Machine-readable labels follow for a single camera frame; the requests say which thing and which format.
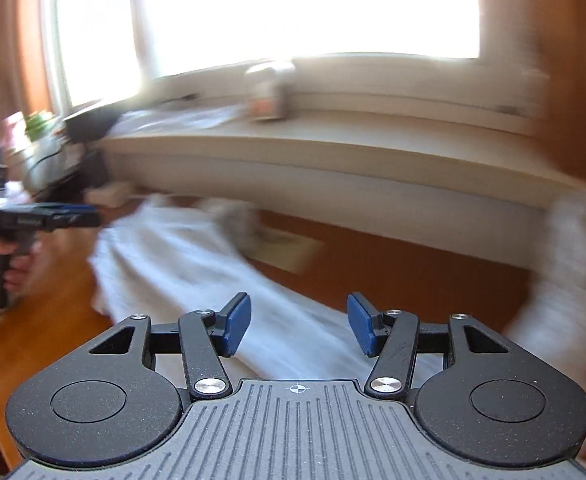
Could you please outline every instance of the wooden desk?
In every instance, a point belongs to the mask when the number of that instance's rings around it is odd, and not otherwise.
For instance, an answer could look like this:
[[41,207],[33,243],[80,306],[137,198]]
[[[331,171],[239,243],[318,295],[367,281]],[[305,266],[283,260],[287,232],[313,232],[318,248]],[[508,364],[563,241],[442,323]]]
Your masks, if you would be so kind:
[[[324,246],[301,275],[253,262],[256,268],[340,310],[346,294],[360,290],[380,308],[405,308],[433,322],[469,312],[501,330],[528,292],[528,272],[515,267],[269,212],[262,213],[262,221]],[[46,278],[0,320],[0,450],[11,468],[21,459],[4,423],[10,394],[110,326],[90,306],[96,285],[86,257],[95,235],[94,230],[47,235],[41,262]]]

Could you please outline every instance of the grooved gray surface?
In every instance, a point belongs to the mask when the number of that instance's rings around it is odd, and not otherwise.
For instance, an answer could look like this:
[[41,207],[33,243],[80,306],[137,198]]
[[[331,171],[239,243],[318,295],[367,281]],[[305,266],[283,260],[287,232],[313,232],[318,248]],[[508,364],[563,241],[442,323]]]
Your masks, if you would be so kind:
[[432,444],[397,402],[351,381],[244,381],[231,397],[197,402],[162,446],[103,470],[25,462],[11,480],[403,479],[573,480],[573,462],[507,471],[457,459]]

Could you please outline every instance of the silver screw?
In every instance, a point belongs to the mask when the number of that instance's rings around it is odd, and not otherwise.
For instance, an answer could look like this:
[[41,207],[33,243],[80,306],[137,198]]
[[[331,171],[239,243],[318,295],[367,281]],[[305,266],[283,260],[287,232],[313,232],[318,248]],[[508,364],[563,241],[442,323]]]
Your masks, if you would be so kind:
[[402,382],[394,377],[378,377],[371,381],[371,388],[381,394],[392,394],[402,389]]
[[218,394],[226,389],[226,383],[221,379],[207,377],[196,382],[195,389],[201,394]]

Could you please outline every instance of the windowsill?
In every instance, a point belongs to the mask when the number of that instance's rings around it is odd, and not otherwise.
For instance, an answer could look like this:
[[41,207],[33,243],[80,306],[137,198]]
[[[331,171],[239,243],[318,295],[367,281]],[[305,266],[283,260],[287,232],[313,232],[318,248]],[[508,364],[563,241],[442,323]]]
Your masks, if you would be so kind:
[[362,112],[299,112],[271,123],[107,137],[113,154],[200,156],[337,171],[548,208],[579,181],[535,139],[477,126]]

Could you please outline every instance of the bright window light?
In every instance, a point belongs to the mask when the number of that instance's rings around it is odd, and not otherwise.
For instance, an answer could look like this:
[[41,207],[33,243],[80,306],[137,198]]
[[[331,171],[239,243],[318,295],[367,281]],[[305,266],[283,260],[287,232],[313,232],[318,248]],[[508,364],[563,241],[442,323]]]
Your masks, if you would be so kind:
[[71,105],[139,90],[130,0],[57,0],[57,22]]
[[479,56],[478,0],[144,0],[144,7],[161,75],[334,53]]

